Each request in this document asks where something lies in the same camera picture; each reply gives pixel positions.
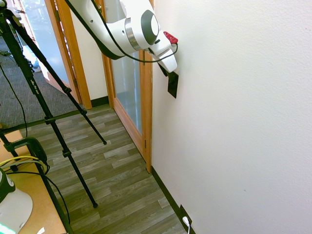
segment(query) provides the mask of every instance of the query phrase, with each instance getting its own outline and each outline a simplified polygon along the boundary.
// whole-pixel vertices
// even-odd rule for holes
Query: gray floor
[[[59,186],[75,233],[185,234],[166,197],[109,105],[88,112],[107,141],[103,145],[81,115],[57,120],[98,207],[94,209],[51,126],[29,128],[48,155],[48,176]]]
[[[8,51],[3,38],[0,36],[0,51]],[[17,96],[24,106],[26,122],[35,122],[44,119],[44,113],[36,97],[32,94],[20,68],[12,57],[0,56],[0,63],[6,76],[10,80]],[[54,116],[75,111],[76,108],[70,99],[48,84],[41,72],[33,73],[42,95]],[[16,100],[9,84],[0,71],[0,123],[4,129],[12,128],[24,123],[21,107]]]

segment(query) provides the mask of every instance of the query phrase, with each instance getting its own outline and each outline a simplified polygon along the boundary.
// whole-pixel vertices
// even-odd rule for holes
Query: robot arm
[[[107,24],[92,0],[65,1],[107,57],[119,59],[124,53],[143,49],[154,59],[162,59],[158,63],[167,72],[177,68],[171,43],[160,30],[148,0],[120,0],[126,18]]]

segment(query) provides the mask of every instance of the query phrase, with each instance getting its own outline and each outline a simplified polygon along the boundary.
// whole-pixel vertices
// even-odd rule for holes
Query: wooden table
[[[22,138],[19,131],[6,134],[5,136],[10,142]],[[19,156],[30,155],[27,146],[16,149],[16,152]],[[0,161],[9,158],[12,158],[12,155],[7,152],[3,146],[3,142],[1,142]],[[25,164],[19,168],[19,171],[38,173],[34,163]],[[9,176],[14,181],[16,187],[29,194],[33,200],[31,215],[19,234],[37,234],[41,228],[45,229],[43,234],[67,233],[41,176],[30,174],[15,174]]]

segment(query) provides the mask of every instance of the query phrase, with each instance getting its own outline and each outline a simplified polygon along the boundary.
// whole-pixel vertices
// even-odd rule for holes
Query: tripod leg
[[[15,62],[19,65],[20,69],[22,70],[30,89],[32,90],[33,94],[36,96],[40,106],[42,107],[43,112],[46,115],[46,117],[45,117],[46,124],[51,124],[55,134],[57,135],[57,138],[58,138],[58,140],[59,140],[59,142],[63,148],[63,156],[69,158],[70,162],[73,165],[73,168],[75,169],[84,189],[86,190],[86,192],[87,192],[87,194],[88,194],[88,196],[89,196],[89,198],[93,204],[93,207],[97,207],[98,205],[96,204],[95,200],[93,199],[92,194],[91,194],[87,184],[85,183],[85,181],[84,181],[84,179],[83,179],[83,177],[82,177],[82,175],[81,175],[81,173],[80,173],[80,171],[79,171],[79,169],[78,169],[78,167],[77,167],[77,165],[76,165],[76,163],[72,157],[72,153],[68,149],[68,147],[64,141],[64,138],[63,138],[62,134],[60,133],[58,126],[55,123],[55,118],[53,117],[52,113],[50,112],[49,107],[46,104],[46,102],[45,102],[45,100],[44,100],[44,98],[43,98],[43,96],[42,96],[42,94],[41,94],[41,92],[37,86],[37,83],[34,79],[31,68],[28,64],[28,61],[25,59],[25,57],[24,57],[24,55],[20,49],[20,46],[17,43],[17,41],[15,40],[9,25],[6,22],[6,18],[3,16],[3,14],[0,14],[0,30],[1,30],[1,33],[2,33],[2,36],[3,36],[5,43],[9,47],[9,50],[11,51],[11,53],[15,59]]]
[[[26,44],[29,46],[29,48],[34,52],[36,57],[43,63],[43,65],[47,68],[47,70],[51,73],[55,81],[58,83],[58,85],[61,87],[63,92],[69,97],[69,99],[72,101],[72,103],[76,106],[76,108],[79,110],[79,112],[83,115],[83,117],[86,119],[86,121],[89,123],[89,125],[93,128],[95,133],[98,135],[98,137],[102,140],[104,145],[106,145],[106,141],[101,136],[101,134],[98,132],[98,130],[95,128],[93,123],[90,121],[90,119],[87,117],[87,111],[83,110],[79,104],[76,102],[74,97],[71,95],[71,89],[66,87],[61,79],[58,77],[56,72],[53,70],[51,65],[48,63],[47,59],[43,55],[43,53],[39,50],[39,48],[36,46],[36,44],[33,42],[33,40],[28,36],[27,32],[22,26],[19,26],[13,19],[13,16],[11,14],[6,15],[7,18],[10,20],[11,24],[13,25],[14,29],[19,33],[19,35],[23,38],[23,40],[26,42]]]
[[[14,146],[12,145],[11,142],[8,141],[8,139],[5,137],[5,135],[3,134],[3,132],[0,129],[0,139],[3,141],[4,143],[4,147],[7,151],[9,151],[13,157],[17,157],[19,156],[18,153],[16,153]]]

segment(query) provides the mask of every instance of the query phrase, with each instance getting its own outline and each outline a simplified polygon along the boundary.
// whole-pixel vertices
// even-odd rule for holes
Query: electrical outlet
[[[189,220],[190,225],[191,225],[192,220],[191,220],[190,216],[186,213],[186,210],[184,209],[184,207],[182,205],[180,205],[180,211],[182,213],[182,217],[186,216]]]

